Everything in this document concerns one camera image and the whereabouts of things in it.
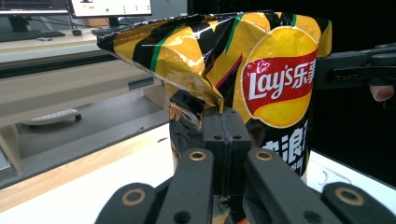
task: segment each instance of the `keyboard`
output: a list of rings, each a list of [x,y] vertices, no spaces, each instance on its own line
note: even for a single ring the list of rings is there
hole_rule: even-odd
[[[112,33],[113,31],[118,31],[119,29],[120,29],[120,27],[101,28],[101,29],[91,30],[91,32],[94,35],[105,35],[105,34]]]
[[[23,32],[9,32],[0,33],[0,42],[18,41],[36,39],[39,37],[58,37],[65,36],[60,31],[23,31]]]

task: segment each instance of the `finger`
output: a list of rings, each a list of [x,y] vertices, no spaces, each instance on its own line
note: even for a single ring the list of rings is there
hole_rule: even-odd
[[[394,94],[393,86],[371,86],[370,92],[378,102],[388,100]]]

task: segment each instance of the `lay's logo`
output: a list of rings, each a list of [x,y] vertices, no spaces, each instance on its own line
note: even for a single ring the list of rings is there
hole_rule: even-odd
[[[311,100],[317,47],[309,35],[293,28],[276,29],[256,46],[242,72],[252,118],[287,128],[304,116]]]

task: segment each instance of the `floor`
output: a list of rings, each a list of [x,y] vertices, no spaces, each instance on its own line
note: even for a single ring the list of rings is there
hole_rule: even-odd
[[[0,171],[0,189],[94,151],[151,130],[169,115],[143,90],[76,108],[82,120],[65,120],[35,128],[17,124],[23,170]]]

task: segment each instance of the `computer monitor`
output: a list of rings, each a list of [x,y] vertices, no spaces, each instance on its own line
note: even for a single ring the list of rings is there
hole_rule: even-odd
[[[14,32],[28,31],[31,16],[67,14],[65,0],[0,0],[0,16],[8,17]]]
[[[74,19],[106,18],[110,27],[119,27],[119,17],[150,16],[150,0],[67,0]]]

